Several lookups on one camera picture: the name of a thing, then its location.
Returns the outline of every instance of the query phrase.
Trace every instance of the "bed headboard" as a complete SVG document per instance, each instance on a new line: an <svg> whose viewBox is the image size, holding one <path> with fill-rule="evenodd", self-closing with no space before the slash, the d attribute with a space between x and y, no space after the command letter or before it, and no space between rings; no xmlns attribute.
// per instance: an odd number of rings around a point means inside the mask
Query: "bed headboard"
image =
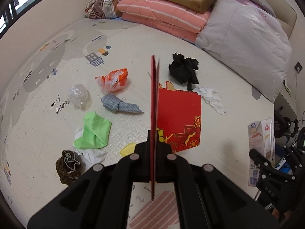
<svg viewBox="0 0 305 229"><path fill-rule="evenodd" d="M265 0L273 8L275 15L282 25L288 38L291 35L295 21L296 12L285 0Z"/></svg>

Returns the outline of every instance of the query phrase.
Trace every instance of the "screw head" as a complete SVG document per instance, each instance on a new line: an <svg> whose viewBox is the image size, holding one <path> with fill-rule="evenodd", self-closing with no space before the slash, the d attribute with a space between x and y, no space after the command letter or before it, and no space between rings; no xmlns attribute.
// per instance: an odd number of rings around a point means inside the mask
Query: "screw head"
<svg viewBox="0 0 305 229"><path fill-rule="evenodd" d="M167 157L168 160L173 161L173 160L176 160L177 155L170 153L170 154L167 154L166 157Z"/></svg>
<svg viewBox="0 0 305 229"><path fill-rule="evenodd" d="M102 164L95 164L93 166L93 170L94 171L101 171L103 169L103 165Z"/></svg>
<svg viewBox="0 0 305 229"><path fill-rule="evenodd" d="M203 169L204 169L206 172L211 172L211 171L214 170L214 166L211 165L211 164L205 164L205 165L203 166Z"/></svg>
<svg viewBox="0 0 305 229"><path fill-rule="evenodd" d="M140 158L140 155L138 153L133 153L129 156L131 160L138 160Z"/></svg>

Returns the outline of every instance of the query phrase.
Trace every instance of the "green towel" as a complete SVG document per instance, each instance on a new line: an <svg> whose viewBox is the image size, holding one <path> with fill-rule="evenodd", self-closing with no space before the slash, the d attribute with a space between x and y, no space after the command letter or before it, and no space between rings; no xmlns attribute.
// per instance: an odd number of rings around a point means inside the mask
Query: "green towel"
<svg viewBox="0 0 305 229"><path fill-rule="evenodd" d="M76 149L98 149L108 144L111 122L95 112L87 113L83 119L83 136L74 141Z"/></svg>

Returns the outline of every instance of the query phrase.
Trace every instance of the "black cloth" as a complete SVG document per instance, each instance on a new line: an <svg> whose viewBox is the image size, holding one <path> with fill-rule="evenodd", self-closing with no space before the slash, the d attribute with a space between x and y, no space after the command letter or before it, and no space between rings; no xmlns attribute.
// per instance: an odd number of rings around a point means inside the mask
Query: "black cloth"
<svg viewBox="0 0 305 229"><path fill-rule="evenodd" d="M170 75L180 84L188 82L188 91L192 91L192 84L199 84L195 74L198 70L196 59L184 58L182 54L173 54L173 62L168 66Z"/></svg>
<svg viewBox="0 0 305 229"><path fill-rule="evenodd" d="M74 151L62 152L62 157L55 163L62 184L71 185L81 175L81 163L77 161Z"/></svg>

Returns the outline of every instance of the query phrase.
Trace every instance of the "clear plastic bag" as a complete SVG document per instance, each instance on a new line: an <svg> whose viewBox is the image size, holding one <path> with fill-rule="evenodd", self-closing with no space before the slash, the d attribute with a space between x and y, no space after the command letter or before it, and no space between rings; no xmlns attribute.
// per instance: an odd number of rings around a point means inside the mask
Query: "clear plastic bag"
<svg viewBox="0 0 305 229"><path fill-rule="evenodd" d="M96 77L95 79L101 91L107 94L124 88L127 82L127 76L128 71L125 68L111 71L108 75Z"/></svg>
<svg viewBox="0 0 305 229"><path fill-rule="evenodd" d="M88 98L88 90L82 84L73 85L68 92L68 99L78 108L84 107Z"/></svg>

